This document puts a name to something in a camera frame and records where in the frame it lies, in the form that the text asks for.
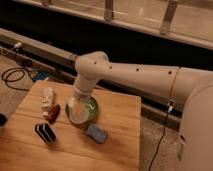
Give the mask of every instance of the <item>black cable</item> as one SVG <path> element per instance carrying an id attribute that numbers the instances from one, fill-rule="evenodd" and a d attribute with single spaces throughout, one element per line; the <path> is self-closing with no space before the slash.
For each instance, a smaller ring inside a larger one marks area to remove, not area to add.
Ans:
<path id="1" fill-rule="evenodd" d="M 18 62 L 17 61 L 17 51 L 15 52 L 15 61 L 16 63 Z M 11 82 L 17 82 L 21 79 L 24 78 L 25 74 L 27 73 L 29 78 L 32 80 L 32 77 L 31 77 L 31 72 L 33 71 L 30 71 L 28 70 L 26 67 L 28 66 L 28 62 L 23 62 L 22 63 L 22 67 L 16 67 L 16 68 L 10 68 L 6 71 L 4 71 L 1 75 L 1 79 L 4 81 L 5 85 L 8 87 L 8 88 L 11 88 L 11 89 L 14 89 L 14 90 L 21 90 L 21 91 L 29 91 L 28 89 L 25 89 L 25 88 L 18 88 L 18 87 L 13 87 L 11 85 L 9 85 L 8 83 L 11 83 Z M 19 78 L 16 78 L 16 79 L 9 79 L 14 73 L 22 73 L 22 75 L 19 77 Z"/>
<path id="2" fill-rule="evenodd" d="M 158 154 L 161 142 L 162 142 L 162 140 L 163 140 L 163 138 L 165 136 L 165 133 L 166 133 L 166 123 L 167 123 L 168 117 L 169 117 L 169 112 L 167 112 L 167 114 L 166 114 L 166 117 L 165 117 L 165 120 L 164 120 L 164 124 L 163 124 L 163 134 L 162 134 L 162 136 L 161 136 L 161 138 L 160 138 L 160 140 L 158 142 L 157 149 L 155 151 L 154 157 L 152 158 L 152 161 L 151 161 L 151 163 L 149 165 L 149 171 L 151 171 L 151 169 L 152 169 L 153 162 L 154 162 L 154 160 L 155 160 L 155 158 L 156 158 L 156 156 Z"/>
<path id="3" fill-rule="evenodd" d="M 19 68 L 10 68 L 10 69 L 8 69 L 8 70 L 6 70 L 6 71 L 3 72 L 3 74 L 1 75 L 1 79 L 4 81 L 5 85 L 8 88 L 11 88 L 11 89 L 14 89 L 14 90 L 29 91 L 28 89 L 13 87 L 13 86 L 11 86 L 11 85 L 8 84 L 8 83 L 11 83 L 11 82 L 17 82 L 17 81 L 21 80 L 22 78 L 24 78 L 25 71 L 26 70 L 24 68 L 22 68 L 22 67 L 19 67 Z M 9 79 L 14 73 L 17 73 L 17 72 L 22 73 L 22 75 L 19 78 Z"/>

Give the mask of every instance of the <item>bottle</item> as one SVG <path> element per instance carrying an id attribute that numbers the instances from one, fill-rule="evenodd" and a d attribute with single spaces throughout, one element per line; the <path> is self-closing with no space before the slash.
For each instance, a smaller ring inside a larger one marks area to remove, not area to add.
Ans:
<path id="1" fill-rule="evenodd" d="M 43 117 L 48 116 L 48 112 L 51 110 L 55 98 L 55 92 L 52 87 L 44 89 L 43 100 L 42 100 L 42 110 Z"/>

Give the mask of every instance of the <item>food item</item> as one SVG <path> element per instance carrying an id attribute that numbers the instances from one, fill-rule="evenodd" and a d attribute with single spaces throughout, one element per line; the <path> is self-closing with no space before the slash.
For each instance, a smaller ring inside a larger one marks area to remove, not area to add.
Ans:
<path id="1" fill-rule="evenodd" d="M 44 95 L 42 100 L 43 117 L 47 117 L 48 112 L 51 110 L 55 98 L 55 92 L 53 88 L 48 87 L 44 89 Z"/>
<path id="2" fill-rule="evenodd" d="M 49 121 L 49 123 L 54 123 L 55 120 L 57 119 L 59 113 L 60 113 L 60 105 L 56 105 L 54 106 L 48 113 L 47 117 L 46 117 L 46 120 Z"/>

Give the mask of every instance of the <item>black object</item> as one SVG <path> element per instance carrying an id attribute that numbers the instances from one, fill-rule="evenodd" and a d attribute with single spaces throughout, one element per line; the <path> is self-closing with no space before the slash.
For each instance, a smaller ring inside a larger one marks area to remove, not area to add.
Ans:
<path id="1" fill-rule="evenodd" d="M 0 113 L 0 126 L 3 126 L 7 122 L 7 117 Z"/>
<path id="2" fill-rule="evenodd" d="M 54 132 L 47 123 L 36 124 L 35 131 L 45 143 L 53 142 L 56 139 Z"/>
<path id="3" fill-rule="evenodd" d="M 99 144 L 103 144 L 107 139 L 106 132 L 102 131 L 95 124 L 89 125 L 86 134 L 92 137 L 95 140 L 95 142 Z"/>

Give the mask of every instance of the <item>cable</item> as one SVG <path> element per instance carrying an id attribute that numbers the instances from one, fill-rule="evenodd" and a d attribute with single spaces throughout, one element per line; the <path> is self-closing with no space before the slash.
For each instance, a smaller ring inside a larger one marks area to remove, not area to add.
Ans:
<path id="1" fill-rule="evenodd" d="M 157 154 L 158 154 L 158 151 L 159 151 L 161 142 L 162 142 L 162 140 L 163 140 L 163 138 L 164 138 L 164 136 L 165 136 L 165 134 L 166 134 L 166 124 L 167 124 L 167 120 L 168 120 L 168 117 L 169 117 L 170 112 L 173 110 L 173 102 L 170 101 L 169 103 L 170 103 L 169 109 L 168 109 L 168 111 L 167 111 L 166 117 L 165 117 L 165 119 L 164 119 L 164 124 L 163 124 L 163 134 L 162 134 L 162 136 L 161 136 L 161 138 L 160 138 L 160 140 L 159 140 L 159 142 L 158 142 L 158 145 L 157 145 L 155 154 L 154 154 L 154 156 L 153 156 L 153 158 L 152 158 L 152 161 L 151 161 L 151 163 L 150 163 L 150 165 L 149 165 L 148 171 L 151 171 L 151 169 L 152 169 L 152 165 L 153 165 L 154 160 L 155 160 L 155 158 L 156 158 L 156 156 L 157 156 Z"/>
<path id="2" fill-rule="evenodd" d="M 30 73 L 25 68 L 22 68 L 22 67 L 10 68 L 10 69 L 3 72 L 3 74 L 1 75 L 1 79 L 4 81 L 5 85 L 8 88 L 11 88 L 11 89 L 14 89 L 14 90 L 29 91 L 28 89 L 13 87 L 13 86 L 8 84 L 8 83 L 11 83 L 11 82 L 17 82 L 17 81 L 21 80 L 22 78 L 24 78 L 24 76 L 26 74 L 25 71 L 30 76 Z M 14 73 L 18 73 L 18 72 L 22 73 L 22 75 L 19 78 L 9 79 Z"/>
<path id="3" fill-rule="evenodd" d="M 16 63 L 18 63 L 17 53 L 18 52 L 16 51 L 15 52 Z M 28 89 L 25 89 L 25 88 L 18 88 L 18 87 L 13 87 L 13 86 L 9 85 L 9 83 L 11 83 L 11 82 L 17 82 L 17 81 L 23 79 L 26 73 L 28 74 L 29 78 L 33 81 L 32 77 L 31 77 L 31 72 L 34 72 L 34 71 L 30 71 L 29 69 L 27 69 L 27 67 L 29 65 L 31 65 L 31 64 L 29 64 L 29 61 L 22 61 L 22 63 L 21 63 L 22 67 L 10 68 L 10 69 L 4 71 L 1 75 L 1 79 L 4 81 L 5 85 L 8 88 L 11 88 L 14 90 L 29 91 Z M 22 73 L 22 75 L 16 79 L 9 79 L 15 73 Z"/>

